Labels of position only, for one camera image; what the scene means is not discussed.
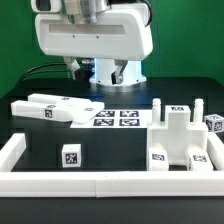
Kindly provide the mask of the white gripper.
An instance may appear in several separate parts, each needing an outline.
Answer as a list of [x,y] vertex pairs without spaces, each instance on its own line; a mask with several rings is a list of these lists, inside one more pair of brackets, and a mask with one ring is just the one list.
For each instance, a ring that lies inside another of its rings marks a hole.
[[95,24],[72,24],[61,13],[41,13],[35,18],[37,39],[46,55],[65,56],[76,81],[85,75],[74,57],[115,59],[112,84],[123,82],[128,61],[142,61],[153,50],[150,13],[145,4],[115,4],[97,15]]

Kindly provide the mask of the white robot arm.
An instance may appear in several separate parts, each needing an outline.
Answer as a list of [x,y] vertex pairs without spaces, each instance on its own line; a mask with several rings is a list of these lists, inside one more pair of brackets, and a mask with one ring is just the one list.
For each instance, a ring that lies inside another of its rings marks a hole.
[[146,0],[31,0],[39,46],[62,56],[71,72],[78,58],[93,61],[93,88],[142,87],[141,62],[153,50],[152,9]]

